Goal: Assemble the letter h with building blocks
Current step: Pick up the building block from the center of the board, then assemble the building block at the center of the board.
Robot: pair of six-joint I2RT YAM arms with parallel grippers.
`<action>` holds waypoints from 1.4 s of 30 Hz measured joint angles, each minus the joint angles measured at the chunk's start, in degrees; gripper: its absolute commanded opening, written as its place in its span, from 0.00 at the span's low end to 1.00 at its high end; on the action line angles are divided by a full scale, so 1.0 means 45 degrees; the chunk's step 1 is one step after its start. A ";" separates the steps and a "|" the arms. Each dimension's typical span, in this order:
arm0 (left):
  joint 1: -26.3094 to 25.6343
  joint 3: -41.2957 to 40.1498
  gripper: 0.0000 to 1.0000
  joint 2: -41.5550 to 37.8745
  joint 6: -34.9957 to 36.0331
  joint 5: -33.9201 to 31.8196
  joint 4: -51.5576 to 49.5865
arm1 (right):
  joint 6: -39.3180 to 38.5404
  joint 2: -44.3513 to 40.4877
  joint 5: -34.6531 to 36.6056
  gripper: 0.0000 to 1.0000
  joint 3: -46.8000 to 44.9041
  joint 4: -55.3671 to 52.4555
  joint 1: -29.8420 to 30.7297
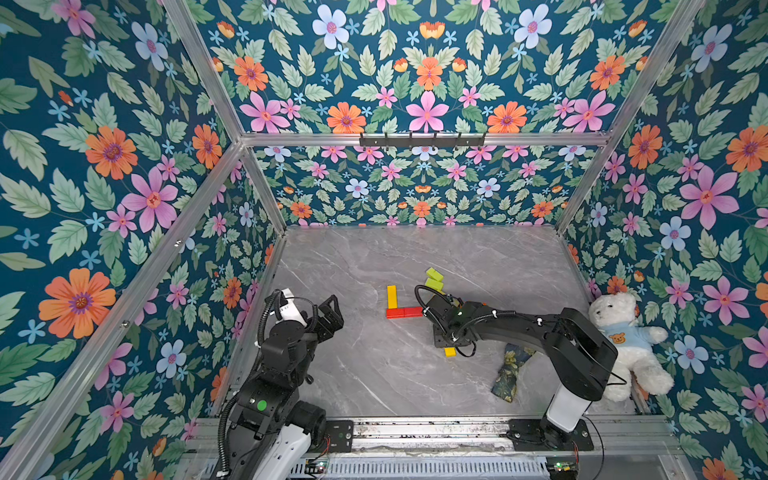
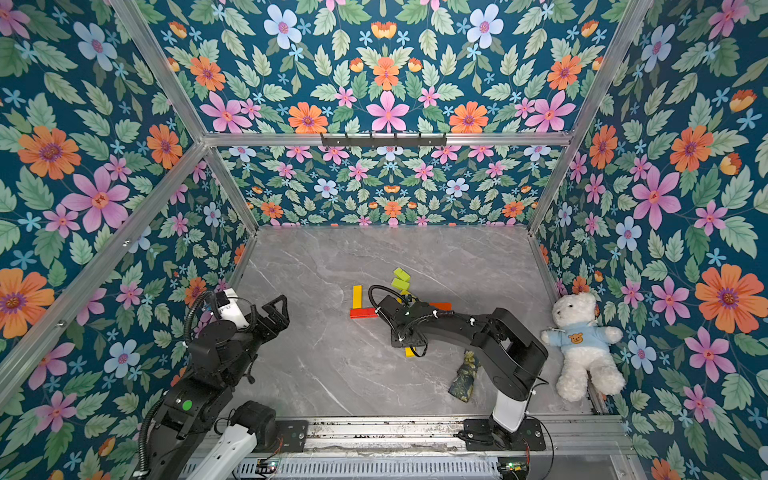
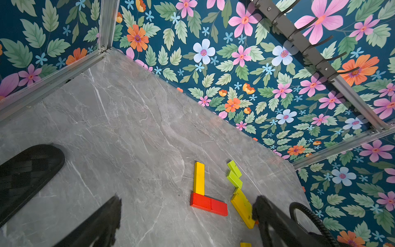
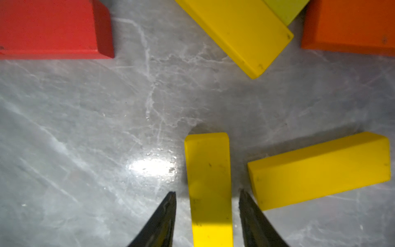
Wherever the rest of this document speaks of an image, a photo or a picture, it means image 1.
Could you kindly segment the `small red block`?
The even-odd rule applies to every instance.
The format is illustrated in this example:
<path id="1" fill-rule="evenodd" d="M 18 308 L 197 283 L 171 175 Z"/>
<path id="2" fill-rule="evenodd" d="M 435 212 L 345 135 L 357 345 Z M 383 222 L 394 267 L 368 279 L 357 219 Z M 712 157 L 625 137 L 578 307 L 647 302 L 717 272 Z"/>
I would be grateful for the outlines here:
<path id="1" fill-rule="evenodd" d="M 420 307 L 408 307 L 403 309 L 405 318 L 418 318 L 423 316 L 423 309 Z"/>

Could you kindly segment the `yellow block of h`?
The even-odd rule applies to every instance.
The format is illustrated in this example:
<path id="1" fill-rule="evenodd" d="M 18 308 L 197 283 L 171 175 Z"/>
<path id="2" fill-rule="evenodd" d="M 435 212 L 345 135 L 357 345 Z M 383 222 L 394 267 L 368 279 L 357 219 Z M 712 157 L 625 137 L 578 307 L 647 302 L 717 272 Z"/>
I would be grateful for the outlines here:
<path id="1" fill-rule="evenodd" d="M 395 285 L 387 286 L 387 309 L 398 308 L 397 287 Z"/>

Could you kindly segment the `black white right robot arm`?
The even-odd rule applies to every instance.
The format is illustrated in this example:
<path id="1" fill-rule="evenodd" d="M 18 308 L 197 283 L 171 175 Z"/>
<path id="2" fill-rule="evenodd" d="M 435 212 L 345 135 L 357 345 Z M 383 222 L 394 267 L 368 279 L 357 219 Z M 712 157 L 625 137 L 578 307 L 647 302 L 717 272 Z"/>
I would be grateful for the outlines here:
<path id="1" fill-rule="evenodd" d="M 423 316 L 448 347 L 499 341 L 536 350 L 549 358 L 559 381 L 540 422 L 541 434 L 549 442 L 569 439 L 610 383 L 618 350 L 576 309 L 534 315 L 440 293 L 419 304 Z"/>

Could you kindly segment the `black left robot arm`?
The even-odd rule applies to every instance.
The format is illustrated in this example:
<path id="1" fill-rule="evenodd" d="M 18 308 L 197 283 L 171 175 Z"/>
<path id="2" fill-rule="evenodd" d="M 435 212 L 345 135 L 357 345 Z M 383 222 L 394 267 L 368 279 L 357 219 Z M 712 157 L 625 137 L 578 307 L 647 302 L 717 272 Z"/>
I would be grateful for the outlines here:
<path id="1" fill-rule="evenodd" d="M 286 479 L 307 453 L 330 452 L 327 414 L 302 401 L 317 347 L 344 327 L 338 298 L 320 304 L 275 290 L 256 327 L 258 354 L 217 428 L 214 479 Z"/>

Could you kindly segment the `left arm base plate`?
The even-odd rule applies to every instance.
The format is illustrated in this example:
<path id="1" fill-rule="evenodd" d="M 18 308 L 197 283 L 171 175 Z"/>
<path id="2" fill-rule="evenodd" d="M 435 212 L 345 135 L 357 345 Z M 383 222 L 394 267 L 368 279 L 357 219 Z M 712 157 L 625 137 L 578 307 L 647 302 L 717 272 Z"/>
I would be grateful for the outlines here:
<path id="1" fill-rule="evenodd" d="M 354 421 L 329 420 L 326 423 L 324 435 L 311 452 L 315 454 L 349 453 L 352 451 L 354 433 Z"/>

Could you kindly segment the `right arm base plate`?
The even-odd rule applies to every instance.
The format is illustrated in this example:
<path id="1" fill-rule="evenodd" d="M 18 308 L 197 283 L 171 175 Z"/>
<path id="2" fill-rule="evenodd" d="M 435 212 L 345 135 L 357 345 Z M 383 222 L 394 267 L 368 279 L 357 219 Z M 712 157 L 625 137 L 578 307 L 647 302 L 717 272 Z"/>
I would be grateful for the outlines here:
<path id="1" fill-rule="evenodd" d="M 546 418 L 510 419 L 505 437 L 520 451 L 593 451 L 594 442 L 584 418 L 565 432 Z"/>

